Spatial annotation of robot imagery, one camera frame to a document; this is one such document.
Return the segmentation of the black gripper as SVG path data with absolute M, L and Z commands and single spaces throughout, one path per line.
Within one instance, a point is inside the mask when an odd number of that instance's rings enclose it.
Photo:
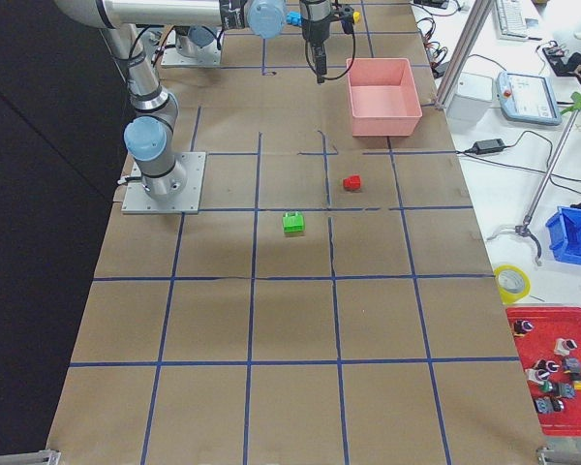
M 326 0 L 301 1 L 301 27 L 303 39 L 313 46 L 317 83 L 324 83 L 327 74 L 327 57 L 324 42 L 329 37 L 330 2 Z

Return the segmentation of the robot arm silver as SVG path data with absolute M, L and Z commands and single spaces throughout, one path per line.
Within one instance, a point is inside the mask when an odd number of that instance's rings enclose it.
M 196 58 L 204 52 L 222 50 L 221 34 L 209 26 L 175 26 L 175 48 L 182 56 Z
M 141 175 L 141 190 L 155 202 L 175 201 L 196 180 L 186 158 L 172 152 L 178 104 L 147 60 L 139 24 L 191 30 L 213 26 L 220 32 L 249 28 L 263 38 L 279 35 L 286 23 L 283 1 L 59 1 L 67 17 L 100 29 L 128 87 L 136 119 L 124 141 Z

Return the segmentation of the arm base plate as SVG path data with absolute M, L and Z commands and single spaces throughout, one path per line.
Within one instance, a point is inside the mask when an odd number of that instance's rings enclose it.
M 176 35 L 171 32 L 161 58 L 164 68 L 214 68 L 222 61 L 222 51 L 218 46 L 222 40 L 208 31 L 198 29 L 197 34 Z
M 144 176 L 134 163 L 121 211 L 125 214 L 198 214 L 206 164 L 205 152 L 175 152 L 173 170 L 164 177 Z

